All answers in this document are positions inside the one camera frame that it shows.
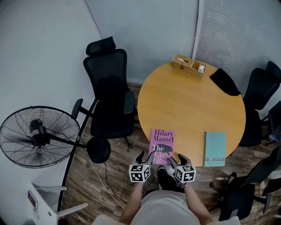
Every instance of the person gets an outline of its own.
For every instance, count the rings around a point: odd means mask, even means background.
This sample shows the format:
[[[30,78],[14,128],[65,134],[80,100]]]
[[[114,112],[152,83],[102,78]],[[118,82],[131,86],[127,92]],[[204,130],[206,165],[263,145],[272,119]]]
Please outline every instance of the person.
[[[119,223],[126,225],[240,225],[238,217],[213,221],[190,184],[177,187],[171,166],[160,166],[155,175],[161,190],[149,190],[142,198],[144,183],[135,183]],[[95,224],[116,224],[101,222]]]

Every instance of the chair armrest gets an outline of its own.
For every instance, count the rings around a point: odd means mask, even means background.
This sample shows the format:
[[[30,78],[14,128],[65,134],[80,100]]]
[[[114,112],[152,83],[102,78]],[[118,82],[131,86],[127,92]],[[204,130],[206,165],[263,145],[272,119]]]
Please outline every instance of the chair armrest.
[[[132,91],[127,91],[125,95],[124,102],[124,114],[130,114],[133,112],[133,107],[135,105],[135,95]]]
[[[77,119],[80,107],[82,105],[83,99],[78,99],[72,109],[71,116],[73,116],[75,119]]]
[[[77,119],[78,113],[81,112],[87,116],[93,117],[94,115],[87,109],[83,108],[82,105],[83,99],[78,99],[72,109],[71,116]]]

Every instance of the wooden floor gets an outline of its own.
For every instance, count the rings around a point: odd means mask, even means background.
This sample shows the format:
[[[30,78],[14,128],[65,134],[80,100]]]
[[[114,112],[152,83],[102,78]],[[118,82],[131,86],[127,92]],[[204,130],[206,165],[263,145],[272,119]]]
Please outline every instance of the wooden floor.
[[[138,97],[139,89],[131,88]],[[92,137],[90,135],[89,119],[86,128],[81,137],[83,143],[87,143]],[[149,141],[145,137],[139,124],[134,127],[133,134],[128,138],[129,142],[133,144],[130,152],[127,152],[127,146],[123,138],[109,140],[111,144],[111,155],[106,161],[107,180],[114,193],[122,198],[125,202],[118,199],[118,201],[125,206],[129,200],[133,185],[128,176],[129,165],[132,159],[141,151],[148,154]],[[238,176],[244,176],[263,158],[267,157],[276,147],[274,144],[264,146],[268,141],[265,140],[260,146],[244,148],[237,147],[233,154],[226,159],[226,166],[224,167],[197,167],[196,181],[192,183],[196,192],[198,193],[202,202],[208,209],[216,205],[218,193],[209,188],[209,183],[213,182],[218,189],[224,189],[226,185],[226,178],[232,172],[237,172]],[[105,182],[105,166],[104,164],[94,164],[100,175],[104,185],[108,188]],[[157,181],[152,176],[151,184],[145,187],[147,190],[156,188]],[[77,213],[67,216],[67,220],[71,225],[93,223],[95,218],[100,214],[105,214],[113,219],[118,220],[122,213],[122,208],[110,197],[109,193],[102,186],[98,176],[96,175],[86,152],[77,148],[73,157],[72,164],[68,173],[66,182],[68,190],[64,192],[61,209],[76,206],[78,204],[88,202],[89,206]],[[256,195],[259,194],[259,187],[256,186]],[[277,202],[280,202],[281,194],[275,193],[272,197],[270,209],[262,214],[263,204],[254,201],[251,214],[241,221],[243,225],[270,225],[273,224],[273,215],[277,212]],[[220,210],[217,209],[212,212],[215,220],[218,219]]]

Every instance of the chair backrest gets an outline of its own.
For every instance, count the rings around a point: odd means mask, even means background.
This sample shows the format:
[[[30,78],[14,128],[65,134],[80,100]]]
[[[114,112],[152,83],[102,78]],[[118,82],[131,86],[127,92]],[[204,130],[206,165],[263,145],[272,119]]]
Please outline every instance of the chair backrest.
[[[281,70],[273,62],[268,62],[266,69],[253,70],[247,92],[243,98],[246,107],[261,110],[281,83]]]
[[[124,101],[128,90],[125,50],[114,49],[91,54],[84,59],[83,65],[89,75],[97,100]]]
[[[281,101],[277,102],[275,106],[268,112],[270,122],[270,133],[274,135],[281,134]]]
[[[281,150],[277,147],[270,156],[261,160],[245,177],[241,186],[251,183],[261,183],[281,164]]]

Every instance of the black cloth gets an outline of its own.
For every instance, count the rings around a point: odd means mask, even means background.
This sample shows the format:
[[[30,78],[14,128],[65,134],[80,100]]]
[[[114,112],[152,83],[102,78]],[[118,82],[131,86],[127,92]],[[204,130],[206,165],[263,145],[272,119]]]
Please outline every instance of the black cloth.
[[[213,75],[210,76],[210,78],[225,93],[232,96],[241,94],[238,91],[234,81],[225,71],[223,71],[223,69],[218,69]]]
[[[184,189],[177,186],[175,179],[168,175],[166,170],[160,169],[157,172],[157,177],[162,190],[184,193]],[[153,191],[157,191],[157,189],[148,190],[144,196]]]

